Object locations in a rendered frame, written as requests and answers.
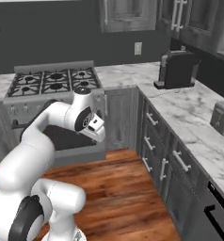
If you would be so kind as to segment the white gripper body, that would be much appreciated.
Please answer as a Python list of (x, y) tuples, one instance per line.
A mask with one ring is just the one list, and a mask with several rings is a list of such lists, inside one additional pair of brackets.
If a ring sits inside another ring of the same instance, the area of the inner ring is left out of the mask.
[(105, 139), (105, 129), (102, 125), (92, 125), (90, 124), (81, 134), (94, 139), (97, 142), (103, 142)]

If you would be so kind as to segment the grey base cupboard door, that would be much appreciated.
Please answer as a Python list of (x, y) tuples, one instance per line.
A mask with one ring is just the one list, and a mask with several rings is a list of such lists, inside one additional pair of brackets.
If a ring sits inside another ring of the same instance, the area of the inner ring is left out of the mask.
[(136, 87), (107, 89), (105, 94), (106, 148), (110, 151), (133, 149), (136, 134)]

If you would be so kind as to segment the oven door with dark window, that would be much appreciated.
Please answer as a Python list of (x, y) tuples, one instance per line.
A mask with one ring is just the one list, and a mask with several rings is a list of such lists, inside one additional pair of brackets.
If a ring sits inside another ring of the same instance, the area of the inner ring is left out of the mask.
[(96, 142), (82, 134), (48, 125), (43, 131), (54, 143), (54, 167), (69, 166), (105, 159), (104, 142)]

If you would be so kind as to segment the grey gas stove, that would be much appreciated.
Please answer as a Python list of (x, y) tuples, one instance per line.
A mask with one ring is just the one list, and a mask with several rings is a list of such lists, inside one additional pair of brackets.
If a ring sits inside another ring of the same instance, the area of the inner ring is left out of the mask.
[[(76, 88), (89, 88), (93, 94), (93, 112), (104, 117), (104, 89), (91, 60), (17, 66), (15, 76), (4, 99), (10, 124), (13, 120), (29, 123), (38, 113), (37, 105), (52, 99), (70, 104)], [(27, 104), (29, 112), (24, 112)], [(16, 108), (13, 115), (10, 107)], [(20, 138), (23, 129), (12, 129)]]

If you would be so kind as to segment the wide grey drawer front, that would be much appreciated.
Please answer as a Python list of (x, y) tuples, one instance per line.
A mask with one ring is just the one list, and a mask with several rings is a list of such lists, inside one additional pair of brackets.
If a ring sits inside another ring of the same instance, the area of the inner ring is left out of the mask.
[[(180, 157), (183, 159), (186, 165), (191, 165), (191, 169), (185, 172), (179, 162), (173, 157), (172, 152), (176, 151), (180, 153)], [(204, 174), (196, 157), (189, 151), (180, 139), (172, 137), (168, 145), (168, 154), (170, 157), (171, 165), (176, 168), (182, 177), (184, 177), (190, 184), (196, 187), (202, 182)]]

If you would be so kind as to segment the black coffee machine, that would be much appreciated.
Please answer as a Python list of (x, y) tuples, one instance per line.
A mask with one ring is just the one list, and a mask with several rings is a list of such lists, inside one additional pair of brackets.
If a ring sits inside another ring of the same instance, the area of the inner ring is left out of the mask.
[(161, 57), (157, 89), (191, 88), (195, 85), (200, 60), (186, 50), (167, 51)]

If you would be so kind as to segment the tall grey cupboard door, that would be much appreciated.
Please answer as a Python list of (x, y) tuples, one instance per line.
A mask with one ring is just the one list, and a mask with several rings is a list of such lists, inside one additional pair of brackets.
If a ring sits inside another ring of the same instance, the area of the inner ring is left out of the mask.
[(168, 164), (166, 181), (165, 205), (180, 237), (184, 238), (191, 226), (189, 219), (193, 213), (194, 203), (198, 203), (200, 198), (184, 171), (172, 162)]

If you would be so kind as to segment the grey toaster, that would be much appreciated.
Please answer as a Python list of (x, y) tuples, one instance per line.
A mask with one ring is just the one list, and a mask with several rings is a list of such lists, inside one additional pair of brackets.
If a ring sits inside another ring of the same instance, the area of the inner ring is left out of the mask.
[(224, 136), (224, 101), (215, 104), (210, 124)]

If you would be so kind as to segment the dark grey dishwasher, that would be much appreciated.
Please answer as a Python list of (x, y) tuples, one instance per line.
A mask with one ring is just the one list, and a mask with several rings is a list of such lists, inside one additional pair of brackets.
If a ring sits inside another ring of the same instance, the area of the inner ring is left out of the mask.
[(211, 214), (224, 232), (224, 198), (216, 187), (209, 182), (202, 195), (200, 206), (196, 211), (194, 224), (191, 226), (190, 233), (185, 238), (185, 241), (223, 241), (204, 214), (204, 208), (209, 205), (216, 207)]

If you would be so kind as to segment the grey wall cupboard door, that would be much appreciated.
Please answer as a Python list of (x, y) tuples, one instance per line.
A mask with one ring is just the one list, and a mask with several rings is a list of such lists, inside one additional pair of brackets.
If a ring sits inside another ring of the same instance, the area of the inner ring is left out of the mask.
[(154, 30), (157, 0), (107, 0), (108, 25), (104, 24), (104, 0), (99, 0), (103, 32)]

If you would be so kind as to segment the grey wall cupboard run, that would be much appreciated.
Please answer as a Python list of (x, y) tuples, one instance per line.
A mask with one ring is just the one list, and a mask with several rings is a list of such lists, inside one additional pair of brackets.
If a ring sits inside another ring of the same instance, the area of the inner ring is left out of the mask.
[(224, 52), (224, 0), (157, 0), (156, 30), (200, 49)]

